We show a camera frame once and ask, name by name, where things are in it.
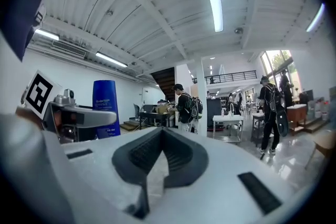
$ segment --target sneaker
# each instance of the sneaker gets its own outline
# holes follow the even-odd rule
[[[262,150],[261,147],[258,148],[258,152],[262,155],[262,154],[265,154],[265,150]]]
[[[270,149],[268,152],[269,152],[269,155],[275,155],[275,150]]]

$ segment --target desk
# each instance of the desk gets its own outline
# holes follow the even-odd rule
[[[293,106],[287,107],[287,118],[288,121],[291,122],[293,121],[295,124],[293,134],[295,132],[300,131],[303,129],[303,127],[299,127],[298,123],[300,121],[304,121],[304,125],[306,124],[306,116],[307,116],[307,108],[306,104],[296,104]]]
[[[263,138],[263,129],[260,129],[260,122],[263,121],[265,118],[263,113],[254,113],[252,114],[252,133],[251,133],[251,139],[250,141],[252,142],[255,139],[256,146],[258,145],[258,142],[260,139]],[[258,127],[255,126],[255,120],[258,121]]]
[[[167,118],[169,115],[170,114],[158,114],[158,113],[140,112],[140,126],[139,126],[139,130],[141,130],[142,118],[161,120],[161,125],[164,122],[164,126],[166,126],[166,119],[168,119],[168,127],[170,127],[169,126],[169,118]]]
[[[241,131],[240,131],[240,136],[224,136],[223,138],[223,141],[224,142],[228,142],[228,143],[239,143],[242,139],[242,134],[243,134],[243,125],[244,125],[244,117],[243,116],[239,116],[239,115],[233,115],[233,116],[230,116],[230,115],[226,115],[224,117],[222,116],[214,116],[213,117],[213,122],[214,122],[214,129],[213,129],[213,135],[212,135],[212,138],[215,138],[215,131],[216,131],[216,122],[225,122],[225,123],[229,123],[229,122],[233,122],[233,123],[236,123],[238,122],[239,124],[239,121],[241,121],[242,123],[242,127],[241,127]]]

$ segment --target railing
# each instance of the railing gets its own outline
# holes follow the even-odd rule
[[[204,79],[205,79],[206,84],[216,84],[216,83],[232,82],[232,81],[256,79],[256,78],[257,78],[257,73],[255,70],[253,70],[253,71],[246,71],[246,72],[209,76],[209,77],[205,77]],[[193,82],[194,84],[196,84],[197,78],[193,79]]]

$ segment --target floor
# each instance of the floor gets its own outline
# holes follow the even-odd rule
[[[324,132],[329,127],[327,125],[318,132]],[[260,159],[257,147],[250,141],[251,128],[252,118],[248,115],[244,121],[242,141],[237,146],[251,153],[251,157]],[[207,135],[212,137],[212,132],[208,132]],[[228,135],[228,130],[216,132],[216,135]],[[287,135],[280,138],[280,143],[276,148],[276,155],[269,156],[269,154],[266,154],[262,162],[291,184],[295,191],[298,191],[302,187],[313,183],[322,171],[321,166],[324,157],[319,151],[314,153],[309,166],[305,169],[313,152],[313,147],[314,142],[310,139],[310,134],[308,133],[301,132],[295,136]],[[151,207],[155,206],[156,202],[163,195],[163,179],[168,174],[167,160],[162,153],[148,175],[148,194]]]

